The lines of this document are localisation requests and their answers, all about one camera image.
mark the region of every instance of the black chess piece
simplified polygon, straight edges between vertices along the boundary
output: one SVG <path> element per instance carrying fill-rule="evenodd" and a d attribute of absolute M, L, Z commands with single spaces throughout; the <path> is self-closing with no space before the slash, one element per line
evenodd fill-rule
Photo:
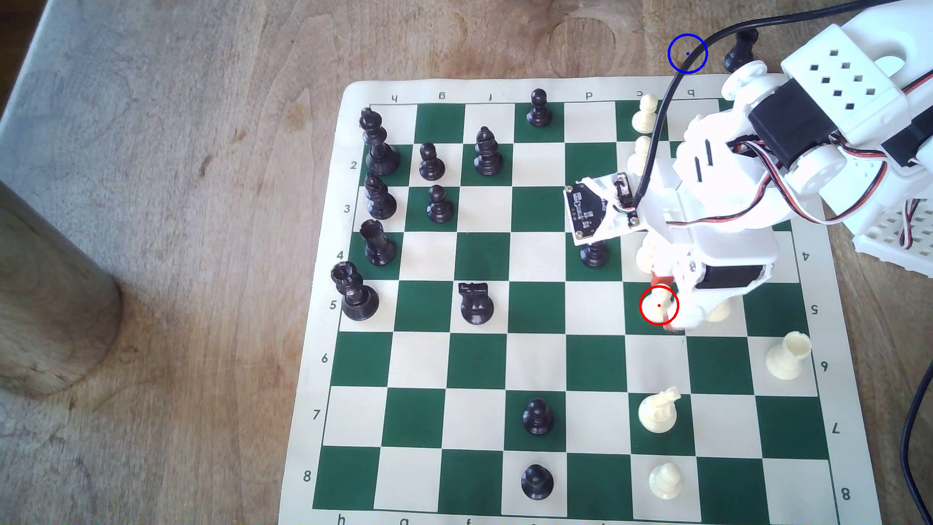
<path fill-rule="evenodd" d="M 457 291 L 463 297 L 460 314 L 470 324 L 483 324 L 493 316 L 493 300 L 489 297 L 489 285 L 484 282 L 460 283 Z"/>
<path fill-rule="evenodd" d="M 525 119 L 536 128 L 543 128 L 550 124 L 552 115 L 548 108 L 548 94 L 541 88 L 531 92 L 531 109 Z"/>
<path fill-rule="evenodd" d="M 363 284 L 363 277 L 356 271 L 352 262 L 341 261 L 330 270 L 330 279 L 337 285 L 337 291 L 343 296 L 341 309 L 352 320 L 365 320 L 372 317 L 379 308 L 379 294 L 370 286 Z"/>
<path fill-rule="evenodd" d="M 752 54 L 752 46 L 755 45 L 755 42 L 758 42 L 758 30 L 755 28 L 736 33 L 735 46 L 726 53 L 726 58 L 722 61 L 726 71 L 735 73 L 736 69 L 754 61 L 755 55 Z"/>
<path fill-rule="evenodd" d="M 554 427 L 554 414 L 550 411 L 550 406 L 540 398 L 535 398 L 528 402 L 522 412 L 522 426 L 528 433 L 534 435 L 544 435 L 550 432 Z"/>
<path fill-rule="evenodd" d="M 383 224 L 369 219 L 359 228 L 359 234 L 366 241 L 366 259 L 376 266 L 385 266 L 396 257 L 396 243 L 385 235 Z"/>
<path fill-rule="evenodd" d="M 438 158 L 437 148 L 430 142 L 425 142 L 418 151 L 421 153 L 421 165 L 418 166 L 421 178 L 433 181 L 443 177 L 446 167 Z"/>
<path fill-rule="evenodd" d="M 398 207 L 396 198 L 392 196 L 392 193 L 389 193 L 389 187 L 385 185 L 385 182 L 378 175 L 366 174 L 363 193 L 369 199 L 367 209 L 374 219 L 386 220 L 396 214 L 396 208 Z"/>
<path fill-rule="evenodd" d="M 392 146 L 385 143 L 383 117 L 369 107 L 360 112 L 359 127 L 363 128 L 363 141 L 369 145 L 366 155 L 366 167 L 380 177 L 391 174 L 401 164 L 401 155 Z"/>
<path fill-rule="evenodd" d="M 590 268 L 601 268 L 609 260 L 606 241 L 596 241 L 580 249 L 580 260 Z"/>
<path fill-rule="evenodd" d="M 522 491 L 533 500 L 543 500 L 554 490 L 554 476 L 548 469 L 534 464 L 522 473 Z"/>
<path fill-rule="evenodd" d="M 427 216 L 437 224 L 447 222 L 453 217 L 453 203 L 447 200 L 447 192 L 443 187 L 435 184 L 427 190 L 431 204 L 427 206 Z"/>
<path fill-rule="evenodd" d="M 480 175 L 491 177 L 502 171 L 502 153 L 499 153 L 499 143 L 495 141 L 493 132 L 482 126 L 476 135 L 476 158 L 473 166 Z"/>

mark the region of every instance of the chess piece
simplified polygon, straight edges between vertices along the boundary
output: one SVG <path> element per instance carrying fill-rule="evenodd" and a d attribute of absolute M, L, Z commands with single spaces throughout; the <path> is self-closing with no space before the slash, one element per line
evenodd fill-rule
<path fill-rule="evenodd" d="M 374 219 L 386 220 L 396 214 L 396 198 L 389 193 L 389 187 L 378 175 L 366 174 L 363 193 L 369 199 L 367 210 Z"/>
<path fill-rule="evenodd" d="M 665 433 L 677 422 L 677 410 L 674 401 L 680 399 L 680 392 L 671 387 L 663 392 L 649 395 L 638 406 L 638 420 L 654 433 Z"/>
<path fill-rule="evenodd" d="M 427 206 L 427 216 L 437 224 L 447 222 L 453 217 L 453 203 L 447 200 L 447 192 L 435 184 L 427 190 L 431 204 Z"/>
<path fill-rule="evenodd" d="M 385 143 L 386 133 L 383 117 L 369 107 L 360 112 L 359 127 L 363 128 L 363 141 L 369 145 L 366 154 L 366 167 L 380 177 L 391 174 L 401 164 L 401 155 L 392 146 Z"/>
<path fill-rule="evenodd" d="M 789 381 L 803 371 L 803 360 L 810 357 L 813 345 L 806 333 L 791 332 L 765 354 L 764 364 L 772 376 Z"/>
<path fill-rule="evenodd" d="M 531 109 L 528 110 L 525 119 L 536 128 L 543 128 L 550 124 L 551 118 L 550 108 L 548 108 L 548 94 L 541 88 L 532 91 Z"/>
<path fill-rule="evenodd" d="M 421 164 L 418 166 L 418 174 L 424 180 L 437 180 L 444 176 L 446 167 L 444 162 L 438 158 L 438 149 L 434 144 L 425 142 L 418 149 L 421 153 Z"/>
<path fill-rule="evenodd" d="M 548 469 L 534 464 L 522 473 L 522 491 L 533 500 L 543 500 L 554 490 L 554 477 Z"/>
<path fill-rule="evenodd" d="M 366 241 L 366 259 L 376 265 L 385 266 L 396 257 L 396 243 L 385 235 L 383 224 L 369 219 L 359 228 L 359 234 Z"/>
<path fill-rule="evenodd" d="M 330 270 L 330 279 L 343 296 L 341 310 L 352 320 L 366 320 L 379 308 L 379 294 L 363 284 L 363 277 L 352 262 L 341 261 Z"/>

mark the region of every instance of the wood grain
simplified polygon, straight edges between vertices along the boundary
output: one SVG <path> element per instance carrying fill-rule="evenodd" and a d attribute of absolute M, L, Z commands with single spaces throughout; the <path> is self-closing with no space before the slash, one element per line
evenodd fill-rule
<path fill-rule="evenodd" d="M 667 75 L 680 33 L 829 3 L 52 0 L 0 125 L 0 180 L 118 277 L 124 328 L 73 388 L 0 393 L 0 521 L 276 520 L 351 81 Z M 821 26 L 762 31 L 756 53 L 776 67 Z M 832 243 L 884 521 L 916 522 L 897 450 L 933 357 L 933 283 L 857 256 L 841 228 Z M 926 494 L 931 433 L 928 403 Z"/>

